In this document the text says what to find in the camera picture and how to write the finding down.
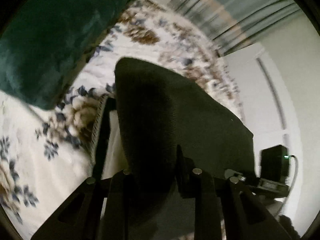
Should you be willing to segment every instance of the metal screw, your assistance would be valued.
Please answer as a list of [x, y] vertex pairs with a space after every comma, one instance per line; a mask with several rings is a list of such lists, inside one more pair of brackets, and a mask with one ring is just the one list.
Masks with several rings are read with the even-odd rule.
[[123, 170], [123, 173], [125, 175], [130, 175], [131, 171], [129, 169], [125, 169], [125, 170]]
[[91, 185], [94, 184], [96, 182], [96, 179], [93, 177], [87, 178], [86, 183]]
[[233, 184], [237, 184], [239, 182], [239, 179], [237, 177], [231, 177], [230, 178], [230, 181], [233, 183]]
[[199, 168], [194, 168], [194, 169], [192, 170], [192, 172], [193, 172], [194, 174], [196, 174], [196, 175], [200, 175], [200, 174], [202, 173], [202, 170], [199, 169]]

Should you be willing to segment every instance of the striped curtain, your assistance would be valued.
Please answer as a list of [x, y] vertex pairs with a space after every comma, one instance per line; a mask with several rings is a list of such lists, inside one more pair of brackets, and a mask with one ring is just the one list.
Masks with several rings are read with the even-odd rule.
[[302, 13], [293, 0], [171, 0], [169, 6], [214, 40], [224, 55]]

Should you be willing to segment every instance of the round rivet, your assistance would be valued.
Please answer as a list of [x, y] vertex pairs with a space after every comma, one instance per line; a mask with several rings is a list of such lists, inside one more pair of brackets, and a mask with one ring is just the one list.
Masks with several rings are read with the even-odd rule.
[[196, 175], [200, 175], [200, 174], [202, 173], [202, 170], [199, 169], [199, 168], [194, 168], [194, 169], [192, 170], [192, 172], [193, 172], [194, 174], [196, 174]]
[[239, 182], [239, 179], [237, 177], [231, 177], [230, 178], [230, 181], [233, 183], [233, 184], [237, 184]]
[[96, 182], [96, 179], [93, 177], [87, 178], [86, 183], [91, 185], [94, 184]]
[[123, 173], [125, 175], [130, 175], [131, 171], [129, 169], [125, 169], [125, 170], [123, 170]]

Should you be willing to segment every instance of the floral blanket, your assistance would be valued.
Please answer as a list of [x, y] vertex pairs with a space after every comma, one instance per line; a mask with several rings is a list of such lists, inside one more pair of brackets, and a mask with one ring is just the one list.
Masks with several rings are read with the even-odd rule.
[[0, 91], [0, 203], [24, 239], [90, 176], [92, 123], [100, 97], [113, 96], [114, 68], [123, 56], [176, 71], [241, 118], [236, 85], [216, 46], [171, 10], [136, 0], [54, 110]]

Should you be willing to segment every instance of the gray cable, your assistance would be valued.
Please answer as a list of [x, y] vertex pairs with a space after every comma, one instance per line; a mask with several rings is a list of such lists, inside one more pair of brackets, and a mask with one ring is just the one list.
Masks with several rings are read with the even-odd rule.
[[299, 163], [298, 163], [298, 158], [295, 156], [295, 155], [289, 155], [289, 158], [294, 158], [295, 159], [295, 168], [294, 168], [294, 176], [293, 176], [293, 180], [292, 180], [292, 183], [291, 183], [291, 186], [290, 186], [290, 189], [289, 189], [289, 193], [288, 193], [288, 196], [285, 198], [284, 202], [282, 203], [282, 205], [280, 206], [278, 212], [276, 213], [275, 217], [277, 217], [280, 212], [282, 211], [283, 207], [285, 206], [285, 204], [287, 203], [287, 200], [290, 196], [290, 193], [294, 187], [294, 184], [296, 182], [296, 179], [297, 179], [297, 175], [298, 175], [298, 170], [299, 170]]

